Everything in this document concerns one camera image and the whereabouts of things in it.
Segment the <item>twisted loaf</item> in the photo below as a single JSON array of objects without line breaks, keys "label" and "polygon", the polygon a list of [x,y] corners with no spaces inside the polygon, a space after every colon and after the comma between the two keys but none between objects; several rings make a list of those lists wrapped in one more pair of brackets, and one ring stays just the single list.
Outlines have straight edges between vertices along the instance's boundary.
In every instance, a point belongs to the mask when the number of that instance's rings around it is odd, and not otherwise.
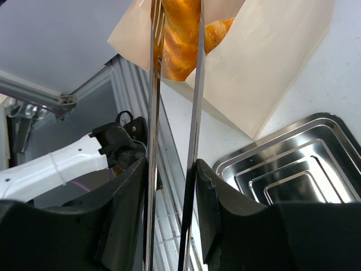
[{"label": "twisted loaf", "polygon": [[201,2],[165,0],[162,5],[166,73],[172,81],[184,81],[197,65]]}]

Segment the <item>metal tongs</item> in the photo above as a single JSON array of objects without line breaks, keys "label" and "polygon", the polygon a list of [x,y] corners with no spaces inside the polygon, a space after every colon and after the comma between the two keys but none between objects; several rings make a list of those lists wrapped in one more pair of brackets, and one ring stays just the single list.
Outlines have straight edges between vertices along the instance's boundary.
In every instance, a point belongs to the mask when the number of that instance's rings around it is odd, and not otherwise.
[{"label": "metal tongs", "polygon": [[[151,2],[151,31],[150,31],[150,71],[149,71],[149,99],[148,99],[148,139],[147,162],[148,183],[146,202],[144,205],[146,232],[144,234],[144,268],[153,269],[153,245],[155,234],[155,201],[157,185],[157,150],[159,138],[159,109],[160,109],[160,81],[162,50],[164,44],[165,13],[161,1]],[[192,119],[190,128],[190,142],[188,145],[187,174],[184,191],[182,226],[180,231],[180,245],[178,270],[188,270],[190,262],[190,240],[193,213],[193,200],[196,180],[196,160],[199,146],[200,121],[205,80],[205,25],[204,13],[200,11],[197,19],[199,25],[199,44],[197,52],[197,66],[192,102]]]}]

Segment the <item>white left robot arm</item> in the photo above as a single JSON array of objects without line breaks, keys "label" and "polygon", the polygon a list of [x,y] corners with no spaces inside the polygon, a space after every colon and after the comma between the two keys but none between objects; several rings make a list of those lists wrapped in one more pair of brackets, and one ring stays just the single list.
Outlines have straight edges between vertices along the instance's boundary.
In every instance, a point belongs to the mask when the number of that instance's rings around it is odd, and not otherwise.
[{"label": "white left robot arm", "polygon": [[28,202],[91,172],[125,170],[146,154],[145,144],[119,121],[107,123],[59,150],[1,171],[1,199]]}]

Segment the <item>beige paper bag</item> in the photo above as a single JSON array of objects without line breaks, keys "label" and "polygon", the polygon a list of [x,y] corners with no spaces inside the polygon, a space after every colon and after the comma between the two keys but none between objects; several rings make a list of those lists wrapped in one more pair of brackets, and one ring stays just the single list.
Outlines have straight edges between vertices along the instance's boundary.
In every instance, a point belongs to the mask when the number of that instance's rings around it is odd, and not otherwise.
[{"label": "beige paper bag", "polygon": [[[133,1],[108,39],[125,59],[150,70],[151,2]],[[200,1],[205,27],[235,18],[222,42],[205,54],[203,109],[256,139],[281,98],[327,33],[333,1]],[[192,99],[196,68],[165,84]]]}]

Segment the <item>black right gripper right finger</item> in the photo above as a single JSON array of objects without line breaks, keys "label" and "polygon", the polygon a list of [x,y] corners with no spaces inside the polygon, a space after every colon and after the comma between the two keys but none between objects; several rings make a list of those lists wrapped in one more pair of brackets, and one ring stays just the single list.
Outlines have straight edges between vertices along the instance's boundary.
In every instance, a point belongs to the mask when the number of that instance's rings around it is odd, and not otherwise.
[{"label": "black right gripper right finger", "polygon": [[201,248],[209,270],[359,270],[360,204],[265,206],[196,162]]}]

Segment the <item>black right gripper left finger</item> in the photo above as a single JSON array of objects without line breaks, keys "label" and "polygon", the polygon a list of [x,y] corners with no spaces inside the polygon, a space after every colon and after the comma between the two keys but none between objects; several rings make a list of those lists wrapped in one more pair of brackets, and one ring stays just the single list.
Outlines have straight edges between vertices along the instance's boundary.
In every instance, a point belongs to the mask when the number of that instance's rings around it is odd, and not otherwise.
[{"label": "black right gripper left finger", "polygon": [[132,270],[146,159],[63,206],[1,201],[2,270]]}]

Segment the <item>ring shaped bread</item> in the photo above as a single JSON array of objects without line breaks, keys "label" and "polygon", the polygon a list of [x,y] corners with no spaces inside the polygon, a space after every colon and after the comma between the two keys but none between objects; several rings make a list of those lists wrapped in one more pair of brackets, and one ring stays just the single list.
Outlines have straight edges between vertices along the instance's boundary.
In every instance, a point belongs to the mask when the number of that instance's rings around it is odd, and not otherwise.
[{"label": "ring shaped bread", "polygon": [[216,20],[205,27],[205,53],[208,55],[224,39],[235,18]]}]

